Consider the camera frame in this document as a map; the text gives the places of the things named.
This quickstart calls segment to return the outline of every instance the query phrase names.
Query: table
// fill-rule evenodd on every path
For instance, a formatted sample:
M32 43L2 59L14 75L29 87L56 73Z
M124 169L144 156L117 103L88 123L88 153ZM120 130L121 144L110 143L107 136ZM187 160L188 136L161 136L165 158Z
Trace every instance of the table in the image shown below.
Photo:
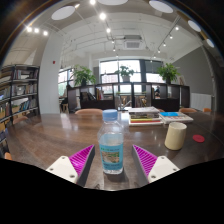
M219 114L192 113L193 123L187 124L187 134L182 149L172 151L164 141L168 125L129 127L128 113L119 112L124 125L124 172L106 175L97 141L102 125L99 115L44 114L8 127L6 138L12 160L47 169L60 156L71 156L94 144L93 159L85 188L121 190L138 188L138 175L132 158L132 145L140 146L156 156L167 156L178 168L224 158L224 116ZM203 135L204 143L192 139Z

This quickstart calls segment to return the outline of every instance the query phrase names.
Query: bookshelf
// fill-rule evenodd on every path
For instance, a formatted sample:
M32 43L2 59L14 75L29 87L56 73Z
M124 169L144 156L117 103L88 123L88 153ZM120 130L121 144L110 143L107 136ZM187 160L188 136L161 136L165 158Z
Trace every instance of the bookshelf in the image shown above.
M153 86L160 86L160 98L154 97ZM122 91L122 87L126 86L127 92ZM97 99L98 90L104 91L103 98ZM95 100L80 100L82 92L91 92L96 98ZM73 87L68 89L68 106L69 111L73 113L78 109L78 101L80 100L80 108L98 108L98 109L121 109L121 104L128 107L142 107L142 98L146 99L146 106L154 106L165 111L178 111L180 105L189 107L190 104L190 88L189 86L167 85L166 83L151 82L129 82L129 83L106 83L87 85L84 87Z
M39 66L8 65L0 71L0 124L33 112L39 114Z

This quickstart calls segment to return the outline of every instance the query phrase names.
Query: mug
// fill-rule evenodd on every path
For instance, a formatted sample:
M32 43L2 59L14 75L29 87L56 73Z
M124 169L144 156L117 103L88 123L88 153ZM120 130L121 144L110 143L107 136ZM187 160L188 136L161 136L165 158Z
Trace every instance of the mug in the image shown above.
M183 147L187 126L180 122L172 122L166 134L165 146L171 150Z

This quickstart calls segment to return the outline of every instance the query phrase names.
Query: ceiling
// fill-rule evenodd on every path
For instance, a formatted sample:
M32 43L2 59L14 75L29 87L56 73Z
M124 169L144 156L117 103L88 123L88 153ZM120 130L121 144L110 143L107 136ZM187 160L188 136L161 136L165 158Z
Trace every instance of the ceiling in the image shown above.
M63 37L61 53L61 65L66 67L72 65L75 59L85 58L91 54L93 60L142 57L175 62L184 55L190 53L200 46L206 47L216 58L220 66L224 66L222 58L215 48L209 47L200 33L194 31L188 23L180 18L174 6L173 13L162 13L150 6L148 1L129 0L119 6L107 6L97 3L95 6L89 4L89 0L81 0L80 6L68 18L63 20L52 20L51 15L60 7L74 1L64 0L39 15L32 24L41 30L49 32L48 37L27 33L24 31L14 41L4 65L9 64L32 64L37 49L45 46L51 34ZM99 13L105 12L106 22L99 19ZM169 34L175 25L180 27L179 31L173 29L169 37L165 39L166 47L162 41ZM107 34L107 25L111 28L111 34ZM139 50L124 49L125 35L140 35L142 48ZM112 44L112 37L115 39L115 46Z

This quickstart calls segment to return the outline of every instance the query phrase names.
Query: bottle label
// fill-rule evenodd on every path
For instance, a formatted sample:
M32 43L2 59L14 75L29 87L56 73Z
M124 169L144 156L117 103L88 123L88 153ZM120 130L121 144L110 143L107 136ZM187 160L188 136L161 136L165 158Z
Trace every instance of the bottle label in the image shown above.
M101 145L100 155L105 170L119 170L123 167L123 143L120 145Z

